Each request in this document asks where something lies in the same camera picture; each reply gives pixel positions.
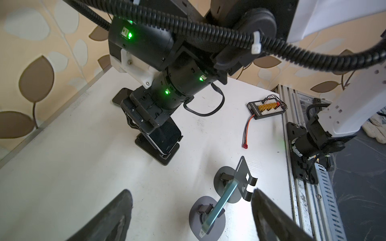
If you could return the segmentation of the black charger board with connectors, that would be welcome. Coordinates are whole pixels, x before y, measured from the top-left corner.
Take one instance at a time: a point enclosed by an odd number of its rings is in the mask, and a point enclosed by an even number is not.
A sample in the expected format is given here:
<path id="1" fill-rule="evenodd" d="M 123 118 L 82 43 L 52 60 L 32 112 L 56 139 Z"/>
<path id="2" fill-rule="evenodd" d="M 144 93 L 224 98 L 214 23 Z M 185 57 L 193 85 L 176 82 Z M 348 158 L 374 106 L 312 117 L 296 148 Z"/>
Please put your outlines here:
<path id="1" fill-rule="evenodd" d="M 281 115 L 287 110 L 287 105 L 275 94 L 270 94 L 263 100 L 249 102 L 246 107 L 254 119 Z"/>

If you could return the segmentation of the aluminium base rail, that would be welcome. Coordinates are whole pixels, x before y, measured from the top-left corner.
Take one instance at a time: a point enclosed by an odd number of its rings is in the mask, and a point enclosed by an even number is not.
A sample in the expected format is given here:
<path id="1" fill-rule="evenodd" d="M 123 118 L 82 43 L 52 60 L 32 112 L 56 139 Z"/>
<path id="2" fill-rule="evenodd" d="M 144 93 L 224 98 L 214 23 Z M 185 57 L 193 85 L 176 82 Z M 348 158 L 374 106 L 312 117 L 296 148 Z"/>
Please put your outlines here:
<path id="1" fill-rule="evenodd" d="M 291 160 L 291 141 L 306 132 L 307 118 L 301 102 L 312 103 L 312 99 L 283 85 L 278 85 L 274 91 L 287 105 L 282 119 L 293 220 L 316 241 L 345 241 L 343 222 L 326 168 L 318 162 L 314 164 L 312 174 L 318 179 L 317 184 L 307 182 L 304 172 L 294 174 L 297 167 Z"/>

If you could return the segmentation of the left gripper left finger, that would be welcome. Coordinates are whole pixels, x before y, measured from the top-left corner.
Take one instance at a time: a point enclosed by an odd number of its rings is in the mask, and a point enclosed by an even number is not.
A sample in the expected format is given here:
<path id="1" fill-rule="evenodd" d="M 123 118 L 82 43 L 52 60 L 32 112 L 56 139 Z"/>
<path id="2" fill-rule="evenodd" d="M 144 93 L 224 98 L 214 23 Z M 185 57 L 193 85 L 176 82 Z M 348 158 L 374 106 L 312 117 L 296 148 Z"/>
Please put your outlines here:
<path id="1" fill-rule="evenodd" d="M 124 241 L 130 226 L 132 194 L 124 189 L 69 241 Z"/>

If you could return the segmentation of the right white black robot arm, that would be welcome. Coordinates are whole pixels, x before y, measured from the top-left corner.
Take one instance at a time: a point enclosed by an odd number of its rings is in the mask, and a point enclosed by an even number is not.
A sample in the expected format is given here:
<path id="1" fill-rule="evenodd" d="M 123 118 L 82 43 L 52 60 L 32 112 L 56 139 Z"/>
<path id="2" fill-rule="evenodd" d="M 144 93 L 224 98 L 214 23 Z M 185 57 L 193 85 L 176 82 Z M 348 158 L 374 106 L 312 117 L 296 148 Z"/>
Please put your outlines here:
<path id="1" fill-rule="evenodd" d="M 265 8 L 253 8 L 230 27 L 213 25 L 180 8 L 182 1 L 68 1 L 79 13 L 109 32 L 112 57 L 132 54 L 157 74 L 151 84 L 128 91 L 120 100 L 130 127 L 140 131 L 136 144 L 167 165 L 179 148 L 182 134 L 171 119 L 199 91 L 227 75 L 243 57 L 256 58 L 252 43 L 308 69 L 331 72 L 359 70 L 386 58 L 386 43 L 346 57 L 314 53 L 276 37 L 276 19 Z"/>

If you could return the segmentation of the silver phone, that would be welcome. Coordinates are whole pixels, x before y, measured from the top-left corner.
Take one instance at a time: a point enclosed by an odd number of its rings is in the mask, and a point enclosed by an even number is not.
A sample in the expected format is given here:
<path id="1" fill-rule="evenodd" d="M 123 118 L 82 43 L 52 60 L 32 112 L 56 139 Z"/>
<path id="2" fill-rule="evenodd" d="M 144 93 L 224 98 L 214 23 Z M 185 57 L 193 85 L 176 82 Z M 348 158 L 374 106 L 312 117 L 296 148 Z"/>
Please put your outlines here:
<path id="1" fill-rule="evenodd" d="M 145 138 L 161 154 L 167 155 L 182 138 L 182 133 L 170 117 L 162 126 L 156 128 L 151 134 L 144 134 Z"/>

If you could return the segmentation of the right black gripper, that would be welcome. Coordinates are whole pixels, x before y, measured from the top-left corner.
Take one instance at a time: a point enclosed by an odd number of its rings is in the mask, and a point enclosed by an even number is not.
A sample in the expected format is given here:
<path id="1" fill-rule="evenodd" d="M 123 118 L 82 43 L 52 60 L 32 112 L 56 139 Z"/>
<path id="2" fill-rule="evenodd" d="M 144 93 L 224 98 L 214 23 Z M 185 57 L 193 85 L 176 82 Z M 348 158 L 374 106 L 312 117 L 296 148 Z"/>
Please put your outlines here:
<path id="1" fill-rule="evenodd" d="M 126 90 L 127 96 L 120 103 L 121 109 L 128 119 L 128 124 L 149 135 L 161 127 L 175 112 L 174 109 L 159 107 L 152 99 L 149 90 L 139 87 Z"/>

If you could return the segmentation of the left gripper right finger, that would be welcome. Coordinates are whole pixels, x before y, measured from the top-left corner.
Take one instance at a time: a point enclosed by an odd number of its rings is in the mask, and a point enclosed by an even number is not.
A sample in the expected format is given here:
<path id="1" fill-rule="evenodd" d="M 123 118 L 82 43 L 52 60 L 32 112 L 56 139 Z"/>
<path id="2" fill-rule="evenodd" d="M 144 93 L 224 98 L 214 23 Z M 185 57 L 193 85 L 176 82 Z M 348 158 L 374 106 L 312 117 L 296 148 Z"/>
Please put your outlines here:
<path id="1" fill-rule="evenodd" d="M 253 192 L 251 207 L 260 241 L 313 240 L 258 188 Z"/>

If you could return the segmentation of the green phone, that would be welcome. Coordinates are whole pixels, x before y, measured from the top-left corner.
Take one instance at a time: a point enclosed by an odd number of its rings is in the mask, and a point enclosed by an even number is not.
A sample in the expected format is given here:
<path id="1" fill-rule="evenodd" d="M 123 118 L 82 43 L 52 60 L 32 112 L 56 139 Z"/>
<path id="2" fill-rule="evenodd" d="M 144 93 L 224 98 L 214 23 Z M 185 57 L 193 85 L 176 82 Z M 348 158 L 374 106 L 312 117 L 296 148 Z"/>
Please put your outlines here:
<path id="1" fill-rule="evenodd" d="M 128 88 L 122 88 L 112 99 L 112 103 L 120 106 L 121 102 L 127 99 L 133 91 Z"/>
<path id="2" fill-rule="evenodd" d="M 203 238 L 206 234 L 209 233 L 210 228 L 214 224 L 217 217 L 221 214 L 222 209 L 224 208 L 225 204 L 237 188 L 239 182 L 236 179 L 232 179 L 228 182 L 224 189 L 224 193 L 221 196 L 220 200 L 217 202 L 217 204 L 214 206 L 214 208 L 209 212 L 208 217 L 205 219 L 205 221 L 202 224 L 202 228 L 200 231 L 200 237 Z"/>

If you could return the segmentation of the black rectangular stand back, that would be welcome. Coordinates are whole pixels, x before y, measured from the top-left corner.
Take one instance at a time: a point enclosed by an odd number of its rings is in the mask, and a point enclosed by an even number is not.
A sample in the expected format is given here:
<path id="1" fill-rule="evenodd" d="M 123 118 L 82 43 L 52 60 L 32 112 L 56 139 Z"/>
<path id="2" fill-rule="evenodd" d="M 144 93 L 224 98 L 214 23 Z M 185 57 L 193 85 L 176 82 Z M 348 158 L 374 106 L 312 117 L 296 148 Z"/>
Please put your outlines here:
<path id="1" fill-rule="evenodd" d="M 170 161 L 180 148 L 179 143 L 176 143 L 172 150 L 167 155 L 164 155 L 158 149 L 154 148 L 152 144 L 146 139 L 146 137 L 141 133 L 136 137 L 135 144 L 147 154 L 156 159 L 163 166 L 167 166 L 170 163 Z"/>

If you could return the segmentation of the round black stand front right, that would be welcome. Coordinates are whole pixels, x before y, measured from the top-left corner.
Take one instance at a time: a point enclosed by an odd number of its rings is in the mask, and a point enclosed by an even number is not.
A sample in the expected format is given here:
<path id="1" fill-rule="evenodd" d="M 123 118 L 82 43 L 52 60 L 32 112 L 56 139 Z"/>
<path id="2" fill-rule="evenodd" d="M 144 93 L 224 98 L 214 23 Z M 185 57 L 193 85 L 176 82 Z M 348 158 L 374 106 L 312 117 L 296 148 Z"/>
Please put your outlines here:
<path id="1" fill-rule="evenodd" d="M 248 186 L 254 187 L 257 184 L 258 178 L 251 175 L 248 164 L 244 156 L 241 156 L 237 167 L 229 166 L 221 167 L 214 177 L 214 189 L 219 196 L 225 193 L 226 186 L 229 183 L 235 183 L 233 193 L 230 195 L 228 202 L 237 203 L 241 199 L 247 202 L 252 200 L 252 192 L 248 191 Z"/>

